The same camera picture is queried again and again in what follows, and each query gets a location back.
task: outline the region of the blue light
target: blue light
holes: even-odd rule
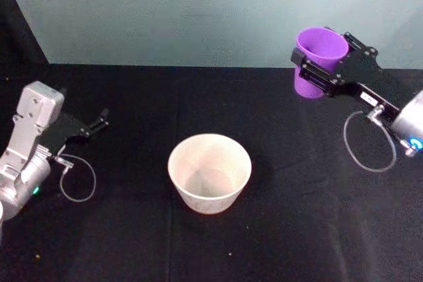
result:
[[[423,144],[420,140],[418,139],[410,139],[410,144],[414,145],[418,150],[420,150],[421,148],[423,148]]]

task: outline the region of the black tablecloth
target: black tablecloth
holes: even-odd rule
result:
[[[395,75],[423,87],[421,71]],[[4,65],[0,76],[2,149],[33,80],[66,87],[63,111],[84,122],[110,109],[107,131],[66,150],[93,165],[95,196],[66,200],[55,166],[4,223],[12,281],[423,281],[422,158],[398,147],[392,170],[361,169],[342,127],[364,107],[296,95],[291,69]],[[231,137],[252,159],[249,184],[219,215],[187,208],[167,174],[173,147],[197,133]],[[391,160],[363,119],[349,138],[364,163]],[[83,197],[91,174],[75,163],[65,188]]]

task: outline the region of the wall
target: wall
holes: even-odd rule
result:
[[[350,31],[423,68],[423,0],[17,0],[50,63],[289,67],[295,35]]]

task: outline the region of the cable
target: cable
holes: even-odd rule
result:
[[[346,118],[346,121],[345,121],[345,124],[344,124],[344,142],[345,142],[345,146],[346,146],[348,152],[350,153],[350,155],[354,159],[354,161],[356,161],[356,163],[360,167],[362,167],[364,170],[367,170],[367,171],[370,171],[370,172],[376,172],[376,173],[382,173],[382,172],[388,171],[389,169],[391,169],[395,165],[395,162],[397,161],[397,150],[395,148],[395,144],[394,144],[394,141],[392,140],[392,137],[389,135],[389,132],[383,126],[380,126],[380,128],[382,129],[383,133],[388,138],[389,144],[391,145],[391,148],[392,148],[392,155],[393,155],[392,161],[391,161],[391,163],[389,163],[388,166],[386,166],[385,168],[369,168],[368,166],[365,166],[364,164],[362,164],[356,158],[356,156],[353,154],[353,152],[350,148],[350,145],[348,144],[348,140],[347,140],[347,137],[346,137],[346,131],[347,131],[348,124],[350,123],[350,120],[358,114],[363,114],[363,112],[362,111],[353,112],[352,114],[350,114],[348,116],[348,118]]]
[[[63,156],[63,157],[69,157],[69,158],[74,158],[74,159],[77,159],[77,160],[80,160],[80,161],[82,161],[82,162],[84,162],[89,168],[90,168],[90,170],[91,170],[91,172],[93,173],[93,190],[91,191],[91,193],[90,193],[90,195],[88,195],[86,198],[82,198],[82,199],[76,199],[76,198],[73,198],[73,197],[71,197],[71,196],[69,196],[66,192],[65,192],[65,190],[64,190],[64,188],[63,188],[63,179],[65,178],[65,175],[66,175],[66,173],[67,173],[67,169],[65,169],[64,171],[63,171],[63,173],[62,173],[62,175],[61,175],[61,177],[60,177],[60,181],[59,181],[59,187],[60,187],[60,190],[61,190],[61,192],[63,193],[63,195],[69,200],[69,201],[73,201],[73,202],[75,202],[75,203],[83,203],[83,202],[85,202],[85,201],[88,201],[90,198],[92,198],[92,196],[94,195],[94,193],[95,193],[95,188],[96,188],[96,183],[97,183],[97,180],[96,180],[96,175],[95,175],[95,172],[94,172],[94,169],[93,169],[93,167],[91,166],[91,164],[89,164],[86,160],[84,160],[84,159],[82,159],[82,158],[80,158],[80,157],[77,157],[76,155],[67,155],[67,154],[61,154],[61,156]]]

